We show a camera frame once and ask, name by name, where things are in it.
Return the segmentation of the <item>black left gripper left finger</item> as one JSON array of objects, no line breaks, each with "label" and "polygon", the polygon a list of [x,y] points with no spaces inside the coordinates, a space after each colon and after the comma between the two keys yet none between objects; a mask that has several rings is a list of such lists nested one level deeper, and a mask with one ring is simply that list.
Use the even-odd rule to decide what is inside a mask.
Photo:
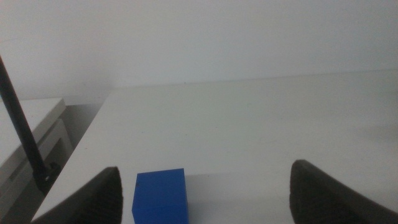
[{"label": "black left gripper left finger", "polygon": [[107,167],[33,224],[119,224],[123,189],[117,167]]}]

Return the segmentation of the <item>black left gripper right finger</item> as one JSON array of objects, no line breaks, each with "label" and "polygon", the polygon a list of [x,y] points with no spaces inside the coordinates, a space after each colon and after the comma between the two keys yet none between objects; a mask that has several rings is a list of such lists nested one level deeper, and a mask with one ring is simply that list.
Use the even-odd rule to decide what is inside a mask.
[{"label": "black left gripper right finger", "polygon": [[290,171],[289,206],[295,223],[391,223],[397,213],[342,184],[310,162]]}]

